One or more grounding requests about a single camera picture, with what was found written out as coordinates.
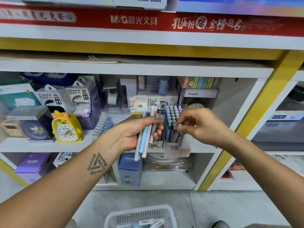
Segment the white basket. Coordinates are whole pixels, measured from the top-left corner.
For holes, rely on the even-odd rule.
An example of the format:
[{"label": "white basket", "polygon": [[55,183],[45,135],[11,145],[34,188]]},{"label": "white basket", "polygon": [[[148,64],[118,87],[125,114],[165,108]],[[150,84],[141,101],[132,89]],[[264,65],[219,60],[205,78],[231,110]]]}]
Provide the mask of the white basket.
[{"label": "white basket", "polygon": [[150,218],[163,218],[164,228],[178,228],[173,210],[169,205],[149,206],[110,213],[104,228],[133,228],[132,223]]}]

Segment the left hand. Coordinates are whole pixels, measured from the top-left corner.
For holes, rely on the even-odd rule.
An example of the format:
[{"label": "left hand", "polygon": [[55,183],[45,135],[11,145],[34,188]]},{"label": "left hand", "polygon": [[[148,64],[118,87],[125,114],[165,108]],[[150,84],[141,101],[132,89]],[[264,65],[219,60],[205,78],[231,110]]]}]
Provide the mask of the left hand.
[{"label": "left hand", "polygon": [[109,135],[111,133],[110,137],[118,139],[117,143],[119,146],[122,146],[121,151],[124,152],[136,148],[137,134],[142,131],[145,126],[151,124],[157,124],[156,131],[153,134],[154,141],[156,141],[161,135],[164,126],[161,122],[161,118],[156,119],[153,116],[142,118],[142,115],[132,115],[126,120],[118,123],[106,133]]}]

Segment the hand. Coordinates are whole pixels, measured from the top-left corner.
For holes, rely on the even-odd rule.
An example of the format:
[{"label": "hand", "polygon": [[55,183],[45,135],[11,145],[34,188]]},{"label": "hand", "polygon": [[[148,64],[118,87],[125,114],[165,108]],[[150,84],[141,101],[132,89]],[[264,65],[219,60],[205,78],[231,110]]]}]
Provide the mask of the hand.
[{"label": "hand", "polygon": [[235,135],[209,108],[183,109],[176,124],[182,124],[179,132],[221,149],[228,148]]},{"label": "hand", "polygon": [[153,134],[154,141],[156,141],[161,135],[164,126],[162,125],[161,118],[156,119],[153,116],[144,118],[142,118],[141,115],[130,116],[107,132],[108,134],[110,132],[112,133],[110,137],[118,139],[117,143],[120,144],[122,152],[124,152],[136,148],[137,134],[142,131],[145,126],[151,124],[157,124],[156,131]]}]

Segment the shoe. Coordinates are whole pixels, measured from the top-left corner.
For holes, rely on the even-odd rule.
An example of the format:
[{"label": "shoe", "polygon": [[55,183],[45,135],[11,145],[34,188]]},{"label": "shoe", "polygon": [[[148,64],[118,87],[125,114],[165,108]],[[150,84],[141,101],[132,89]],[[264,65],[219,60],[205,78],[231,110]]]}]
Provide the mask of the shoe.
[{"label": "shoe", "polygon": [[211,228],[230,228],[226,222],[223,221],[217,221],[213,224]]}]

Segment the yellow alarm clock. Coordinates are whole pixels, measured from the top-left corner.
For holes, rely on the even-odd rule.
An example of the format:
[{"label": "yellow alarm clock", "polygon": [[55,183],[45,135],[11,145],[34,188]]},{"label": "yellow alarm clock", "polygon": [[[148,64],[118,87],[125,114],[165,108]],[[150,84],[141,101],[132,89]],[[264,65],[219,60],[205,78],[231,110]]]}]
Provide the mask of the yellow alarm clock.
[{"label": "yellow alarm clock", "polygon": [[82,128],[75,115],[55,110],[52,113],[52,129],[55,138],[60,142],[82,141]]}]

